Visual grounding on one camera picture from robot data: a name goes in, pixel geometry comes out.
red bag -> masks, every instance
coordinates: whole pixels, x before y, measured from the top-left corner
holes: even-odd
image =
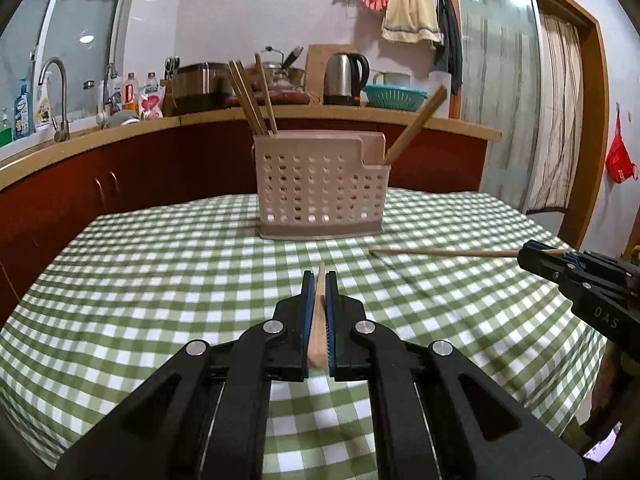
[[[620,110],[616,117],[616,135],[613,137],[613,143],[607,155],[605,165],[607,173],[618,184],[624,182],[630,176],[638,180],[638,167],[631,162],[629,154],[626,150],[625,143],[622,142],[622,134],[620,133]]]

teal plastic basket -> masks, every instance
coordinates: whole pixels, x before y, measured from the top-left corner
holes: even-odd
[[[405,112],[415,112],[427,98],[424,90],[406,86],[366,85],[364,91],[370,106]]]

kettle handle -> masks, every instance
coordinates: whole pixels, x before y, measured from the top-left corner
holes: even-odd
[[[360,75],[360,84],[356,91],[359,94],[362,91],[362,89],[366,86],[367,81],[369,81],[369,61],[362,54],[358,54],[358,53],[349,54],[349,57],[351,57],[351,59],[359,61],[362,67],[362,74]]]

utensil holder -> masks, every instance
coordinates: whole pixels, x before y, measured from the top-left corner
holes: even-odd
[[[382,133],[287,130],[254,143],[262,238],[382,232],[390,171]]]

table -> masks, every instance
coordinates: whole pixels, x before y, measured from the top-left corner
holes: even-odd
[[[447,339],[561,433],[604,338],[515,259],[372,256],[372,245],[566,248],[478,193],[389,189],[381,235],[274,242],[255,195],[101,216],[36,280],[0,332],[0,404],[55,466],[64,450],[193,338],[230,341],[299,293],[324,261],[367,317],[421,345]],[[376,478],[366,383],[273,383],[265,478]]]

